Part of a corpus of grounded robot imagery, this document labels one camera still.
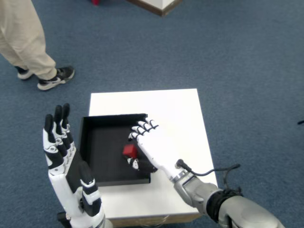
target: red block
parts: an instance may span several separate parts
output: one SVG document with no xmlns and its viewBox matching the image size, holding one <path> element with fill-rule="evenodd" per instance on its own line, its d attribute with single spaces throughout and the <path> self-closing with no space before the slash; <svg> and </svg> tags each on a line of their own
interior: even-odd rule
<svg viewBox="0 0 304 228">
<path fill-rule="evenodd" d="M 97 6 L 99 4 L 99 0 L 92 0 L 92 3 Z"/>
<path fill-rule="evenodd" d="M 133 144 L 125 145 L 123 148 L 123 155 L 137 158 L 137 149 Z"/>
</svg>

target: black tray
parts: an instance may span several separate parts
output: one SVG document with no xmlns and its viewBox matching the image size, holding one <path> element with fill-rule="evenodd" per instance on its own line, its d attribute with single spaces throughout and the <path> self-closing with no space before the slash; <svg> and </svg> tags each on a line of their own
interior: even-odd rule
<svg viewBox="0 0 304 228">
<path fill-rule="evenodd" d="M 134 170 L 123 158 L 130 128 L 147 114 L 83 117 L 79 152 L 92 169 L 98 186 L 150 183 L 150 175 Z M 147 159 L 136 145 L 139 158 Z"/>
</svg>

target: wooden edge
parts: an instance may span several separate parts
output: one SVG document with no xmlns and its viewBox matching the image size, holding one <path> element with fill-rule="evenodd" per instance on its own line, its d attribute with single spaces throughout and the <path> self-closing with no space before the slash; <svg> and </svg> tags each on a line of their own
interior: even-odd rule
<svg viewBox="0 0 304 228">
<path fill-rule="evenodd" d="M 138 217 L 138 218 L 121 218 L 109 219 L 114 227 L 130 227 L 130 226 L 151 226 L 157 224 L 168 223 L 184 223 L 191 222 L 201 217 L 201 214 L 185 214 L 185 215 L 170 215 L 170 216 L 152 216 L 152 217 Z"/>
<path fill-rule="evenodd" d="M 161 17 L 166 16 L 171 10 L 173 10 L 178 4 L 180 4 L 182 2 L 182 0 L 175 0 L 170 5 L 168 5 L 166 8 L 164 8 L 162 10 L 162 9 L 159 9 L 153 5 L 150 5 L 149 3 L 146 3 L 142 0 L 127 0 L 127 1 L 133 3 L 134 5 L 142 7 L 145 10 L 155 13 Z"/>
<path fill-rule="evenodd" d="M 182 0 L 175 0 L 173 2 L 170 3 L 170 5 L 168 5 L 166 8 L 164 8 L 162 10 L 162 17 L 166 16 L 171 10 L 173 10 L 178 4 L 180 4 L 182 2 Z"/>
</svg>

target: blue carpet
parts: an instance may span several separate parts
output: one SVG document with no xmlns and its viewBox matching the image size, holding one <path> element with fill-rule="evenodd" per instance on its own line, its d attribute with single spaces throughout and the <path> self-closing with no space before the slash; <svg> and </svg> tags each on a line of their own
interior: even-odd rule
<svg viewBox="0 0 304 228">
<path fill-rule="evenodd" d="M 61 227 L 42 151 L 57 104 L 71 104 L 78 143 L 92 92 L 178 88 L 198 89 L 214 165 L 242 164 L 231 185 L 286 227 L 303 226 L 303 0 L 185 0 L 165 18 L 123 0 L 33 2 L 47 52 L 76 76 L 41 92 L 0 57 L 1 228 Z"/>
</svg>

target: white table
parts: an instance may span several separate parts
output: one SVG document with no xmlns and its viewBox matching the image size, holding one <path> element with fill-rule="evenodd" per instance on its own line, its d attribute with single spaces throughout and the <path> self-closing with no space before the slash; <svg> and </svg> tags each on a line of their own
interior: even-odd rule
<svg viewBox="0 0 304 228">
<path fill-rule="evenodd" d="M 195 172 L 213 169 L 196 89 L 91 94 L 90 116 L 139 113 L 148 114 L 176 140 L 180 158 Z M 217 185 L 214 173 L 201 180 Z M 177 219 L 167 219 L 167 222 L 187 221 L 178 216 L 191 215 L 192 220 L 199 216 L 196 209 L 184 203 L 162 171 L 151 175 L 150 184 L 100 187 L 99 190 L 106 217 L 116 226 L 156 223 L 168 215 Z M 149 222 L 140 218 L 157 219 Z"/>
</svg>

